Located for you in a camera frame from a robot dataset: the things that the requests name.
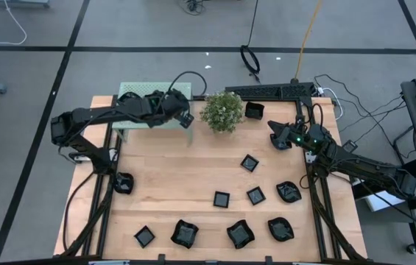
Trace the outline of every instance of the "green plant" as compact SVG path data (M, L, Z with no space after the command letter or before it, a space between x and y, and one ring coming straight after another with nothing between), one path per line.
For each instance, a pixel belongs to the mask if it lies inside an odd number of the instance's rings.
M242 122L242 99L234 92L221 92L206 97L207 104L201 110L201 120L214 132L233 132Z

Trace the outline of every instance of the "wooden table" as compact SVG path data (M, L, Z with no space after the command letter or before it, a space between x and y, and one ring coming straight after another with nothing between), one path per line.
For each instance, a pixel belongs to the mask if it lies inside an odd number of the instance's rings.
M111 98L95 96L91 107L108 106ZM317 98L313 103L322 105L324 127L339 143L330 99ZM320 261L309 191L300 188L303 198L287 204L275 189L276 184L286 180L299 187L299 179L306 173L301 148L295 146L280 152L269 141L271 130L267 121L294 122L295 104L262 102L265 105L263 119L248 119L239 124L233 134L212 133L208 125L200 121L199 111L204 104L193 102L194 136L190 147L186 146L181 131L130 132L129 141L121 146L118 170L134 176L135 188L131 195L113 194L103 258L156 260L158 254L163 253L167 260L264 261L266 255L271 255L274 261ZM105 130L106 125L91 126L84 136L102 146ZM253 173L239 165L246 154L260 161ZM90 163L76 166L69 194L91 170ZM77 193L71 204L68 244L88 220L95 179ZM357 252L366 256L350 185L335 177L327 180L337 226ZM267 199L252 206L246 191L257 186ZM228 209L213 206L215 191L230 193ZM286 218L293 227L294 239L278 242L271 236L267 221L279 216ZM200 229L190 250L170 240L179 219ZM226 228L240 219L247 220L255 241L235 250ZM142 249L133 236L144 225L156 238ZM330 233L324 224L323 227L328 257L332 258ZM95 253L98 233L99 224L94 229L90 253ZM61 227L54 252L62 251Z

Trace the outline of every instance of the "wheel caster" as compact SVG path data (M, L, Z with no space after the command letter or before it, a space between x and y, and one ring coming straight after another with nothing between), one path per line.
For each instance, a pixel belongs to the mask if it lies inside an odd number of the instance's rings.
M407 246L406 247L406 250L410 254L416 255L416 249L415 249L415 245L414 244L410 244L409 246Z

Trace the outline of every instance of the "gray floor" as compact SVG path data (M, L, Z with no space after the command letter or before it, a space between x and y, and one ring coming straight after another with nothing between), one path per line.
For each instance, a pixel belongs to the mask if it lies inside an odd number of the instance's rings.
M66 46L82 0L51 0L52 8L13 8L28 32L27 46ZM251 46L299 47L316 1L261 1ZM416 22L416 0L406 3ZM176 1L91 0L77 46L240 46L248 40L253 0L213 0L200 16L183 13ZM0 8L0 40L18 41L21 33ZM307 47L416 49L416 41L395 0L325 0ZM0 52L0 82L8 85L0 95L0 226L26 160L62 52ZM262 83L288 82L296 69L297 54L259 53ZM123 81L171 81L181 71L200 72L208 93L229 85L255 85L238 53L74 52L57 95L52 116L86 107L94 95L117 92ZM343 81L369 109L398 96L399 84L416 78L416 54L305 54L301 81L330 74ZM196 77L194 93L201 92ZM344 88L326 78L323 87L340 98L353 100ZM346 102L343 128L359 118ZM383 122L393 139L411 124L406 109ZM365 119L341 134L342 142L356 140L373 126ZM373 130L356 150L376 160L397 163L383 134ZM401 142L403 153L412 150L412 139ZM57 155L46 129L29 182L0 261L46 258L52 255L73 166ZM406 224L378 222L363 202L357 202L368 255L382 262L416 264L416 256L403 250L411 243Z

